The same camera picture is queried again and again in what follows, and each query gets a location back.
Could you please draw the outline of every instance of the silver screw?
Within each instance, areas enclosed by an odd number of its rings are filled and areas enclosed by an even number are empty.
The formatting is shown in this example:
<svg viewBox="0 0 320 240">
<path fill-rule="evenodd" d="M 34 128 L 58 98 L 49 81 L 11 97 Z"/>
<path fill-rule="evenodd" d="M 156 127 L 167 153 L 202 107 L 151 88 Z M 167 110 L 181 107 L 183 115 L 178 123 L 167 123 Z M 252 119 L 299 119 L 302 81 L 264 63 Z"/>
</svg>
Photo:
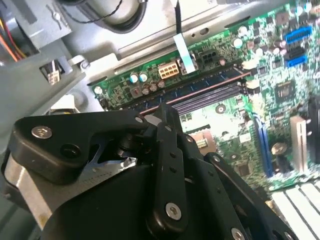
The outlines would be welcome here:
<svg viewBox="0 0 320 240">
<path fill-rule="evenodd" d="M 181 219 L 182 214 L 180 208 L 172 202 L 169 202 L 165 205 L 165 212 L 169 218 L 173 220 L 178 221 Z"/>
<path fill-rule="evenodd" d="M 47 126 L 36 126 L 32 128 L 31 133 L 38 139 L 49 139 L 52 137 L 52 131 Z"/>
<path fill-rule="evenodd" d="M 287 239 L 294 240 L 294 238 L 288 232 L 285 231 L 284 235 L 286 236 Z"/>
<path fill-rule="evenodd" d="M 141 124 L 144 122 L 140 117 L 136 117 L 135 120 L 136 120 L 138 123 L 141 123 Z"/>
<path fill-rule="evenodd" d="M 213 159 L 214 159 L 216 162 L 220 162 L 220 158 L 218 158 L 217 156 L 213 156 Z"/>
<path fill-rule="evenodd" d="M 244 235 L 242 234 L 242 232 L 240 232 L 239 229 L 232 228 L 231 233 L 234 240 L 245 240 Z"/>
<path fill-rule="evenodd" d="M 194 141 L 194 139 L 190 136 L 186 136 L 186 139 L 188 140 L 188 142 L 192 143 Z"/>
</svg>

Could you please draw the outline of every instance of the orange wire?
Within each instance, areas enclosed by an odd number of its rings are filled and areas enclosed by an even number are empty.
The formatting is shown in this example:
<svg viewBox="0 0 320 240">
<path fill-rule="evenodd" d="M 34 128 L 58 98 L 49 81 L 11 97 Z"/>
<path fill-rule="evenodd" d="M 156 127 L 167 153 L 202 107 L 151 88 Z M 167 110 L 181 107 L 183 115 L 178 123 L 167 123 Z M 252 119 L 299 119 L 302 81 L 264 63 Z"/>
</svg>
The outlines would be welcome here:
<svg viewBox="0 0 320 240">
<path fill-rule="evenodd" d="M 10 47 L 7 45 L 6 41 L 4 40 L 4 38 L 0 35 L 0 42 L 1 44 L 4 46 L 4 48 L 8 51 L 8 53 L 11 55 L 11 57 L 13 58 L 13 60 L 15 62 L 18 62 L 17 57 L 15 56 L 15 54 L 11 51 Z"/>
</svg>

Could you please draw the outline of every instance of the motherboard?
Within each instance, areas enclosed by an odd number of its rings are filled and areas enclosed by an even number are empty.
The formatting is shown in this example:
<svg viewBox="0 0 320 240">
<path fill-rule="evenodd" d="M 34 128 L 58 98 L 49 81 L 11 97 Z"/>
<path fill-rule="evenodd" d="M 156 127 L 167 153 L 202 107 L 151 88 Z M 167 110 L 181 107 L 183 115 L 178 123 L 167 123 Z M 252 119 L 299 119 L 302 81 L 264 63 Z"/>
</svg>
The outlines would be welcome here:
<svg viewBox="0 0 320 240">
<path fill-rule="evenodd" d="M 217 152 L 264 199 L 320 177 L 320 5 L 286 4 L 92 86 L 101 106 L 167 103 L 202 154 Z"/>
</svg>

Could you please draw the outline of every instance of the blue slot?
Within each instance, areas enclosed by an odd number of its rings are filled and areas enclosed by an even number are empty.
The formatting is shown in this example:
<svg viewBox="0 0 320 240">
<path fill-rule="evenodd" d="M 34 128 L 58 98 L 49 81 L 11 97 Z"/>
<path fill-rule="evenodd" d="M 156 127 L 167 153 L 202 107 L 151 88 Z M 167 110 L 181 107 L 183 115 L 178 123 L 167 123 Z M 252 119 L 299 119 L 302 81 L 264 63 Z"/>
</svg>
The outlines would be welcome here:
<svg viewBox="0 0 320 240">
<path fill-rule="evenodd" d="M 285 61 L 285 66 L 288 68 L 292 68 L 294 66 L 297 66 L 299 64 L 306 64 L 308 61 L 308 57 L 306 55 L 294 58 L 292 60 Z"/>
<path fill-rule="evenodd" d="M 272 167 L 272 157 L 269 150 L 267 128 L 263 122 L 258 123 L 259 120 L 255 119 L 255 129 L 259 141 L 260 153 L 262 158 L 263 171 L 267 178 L 271 178 L 274 174 Z"/>
<path fill-rule="evenodd" d="M 293 44 L 297 41 L 300 41 L 312 34 L 312 27 L 311 26 L 303 26 L 299 29 L 292 31 L 284 36 L 284 39 L 287 44 Z"/>
</svg>

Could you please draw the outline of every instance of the blue sata port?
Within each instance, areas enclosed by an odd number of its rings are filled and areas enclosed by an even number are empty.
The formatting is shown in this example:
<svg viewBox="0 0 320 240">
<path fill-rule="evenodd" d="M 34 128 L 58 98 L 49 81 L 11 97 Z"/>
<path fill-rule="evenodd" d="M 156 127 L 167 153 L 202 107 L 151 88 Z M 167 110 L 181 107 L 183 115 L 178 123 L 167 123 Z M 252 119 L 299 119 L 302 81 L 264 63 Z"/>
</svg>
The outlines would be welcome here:
<svg viewBox="0 0 320 240">
<path fill-rule="evenodd" d="M 311 26 L 300 27 L 299 29 L 292 31 L 284 36 L 287 44 L 293 44 L 301 39 L 304 39 L 312 34 Z"/>
<path fill-rule="evenodd" d="M 306 64 L 307 61 L 308 61 L 307 56 L 303 55 L 303 56 L 294 58 L 292 60 L 286 60 L 285 61 L 285 66 L 288 67 L 288 68 L 291 68 L 291 67 L 297 66 L 299 64 Z"/>
</svg>

